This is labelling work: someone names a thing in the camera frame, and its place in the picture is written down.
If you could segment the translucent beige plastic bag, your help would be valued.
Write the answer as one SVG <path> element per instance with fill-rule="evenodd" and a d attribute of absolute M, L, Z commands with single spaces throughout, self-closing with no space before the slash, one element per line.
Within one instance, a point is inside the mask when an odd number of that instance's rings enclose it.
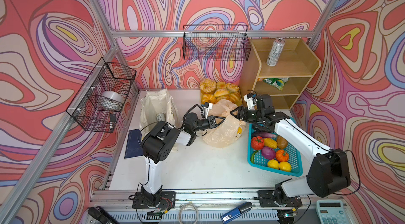
<path fill-rule="evenodd" d="M 232 103 L 214 104 L 209 111 L 209 115 L 222 116 L 226 119 L 215 129 L 209 129 L 202 140 L 209 146 L 215 148 L 225 148 L 236 142 L 246 129 L 246 123 L 230 115 L 230 111 L 238 108 Z"/>

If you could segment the white canvas tote bag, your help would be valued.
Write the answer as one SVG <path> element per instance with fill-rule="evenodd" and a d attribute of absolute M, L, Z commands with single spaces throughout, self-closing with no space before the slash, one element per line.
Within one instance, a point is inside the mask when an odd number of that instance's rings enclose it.
<path fill-rule="evenodd" d="M 146 91 L 146 95 L 141 99 L 140 110 L 140 130 L 141 140 L 152 130 L 158 122 L 158 114 L 163 114 L 164 121 L 173 126 L 180 126 L 178 109 L 173 97 L 167 89 L 160 91 Z"/>

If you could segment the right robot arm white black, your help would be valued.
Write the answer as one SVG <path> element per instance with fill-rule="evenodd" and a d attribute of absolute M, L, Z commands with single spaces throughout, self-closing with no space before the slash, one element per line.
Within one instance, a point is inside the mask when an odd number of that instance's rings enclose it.
<path fill-rule="evenodd" d="M 290 199 L 315 194 L 324 198 L 351 184 L 347 154 L 314 139 L 285 113 L 276 112 L 269 95 L 247 95 L 247 107 L 231 111 L 236 119 L 250 123 L 255 130 L 275 133 L 293 145 L 309 162 L 306 176 L 275 185 L 273 200 L 285 205 Z"/>

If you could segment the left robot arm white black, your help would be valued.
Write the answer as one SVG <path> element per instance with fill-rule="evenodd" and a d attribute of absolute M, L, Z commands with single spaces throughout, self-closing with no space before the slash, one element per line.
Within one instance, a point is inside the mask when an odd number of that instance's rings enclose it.
<path fill-rule="evenodd" d="M 141 141 L 147 173 L 146 182 L 136 193 L 134 207 L 156 207 L 162 201 L 161 163 L 169 156 L 176 143 L 190 146 L 195 141 L 197 132 L 215 129 L 224 121 L 224 117 L 214 115 L 198 118 L 192 112 L 183 117 L 180 128 L 159 121 Z"/>

